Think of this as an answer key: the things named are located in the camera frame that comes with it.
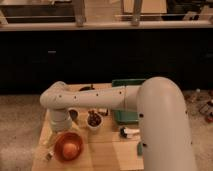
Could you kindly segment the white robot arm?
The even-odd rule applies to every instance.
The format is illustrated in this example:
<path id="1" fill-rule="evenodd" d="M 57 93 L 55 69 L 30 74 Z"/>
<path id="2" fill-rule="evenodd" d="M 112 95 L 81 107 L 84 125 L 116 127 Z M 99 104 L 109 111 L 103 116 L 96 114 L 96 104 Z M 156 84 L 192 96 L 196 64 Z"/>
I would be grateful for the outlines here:
<path id="1" fill-rule="evenodd" d="M 71 91 L 62 81 L 40 96 L 54 131 L 71 127 L 67 110 L 106 108 L 135 112 L 143 144 L 144 171 L 197 171 L 189 116 L 180 88 L 165 77 L 152 77 L 140 85 Z"/>

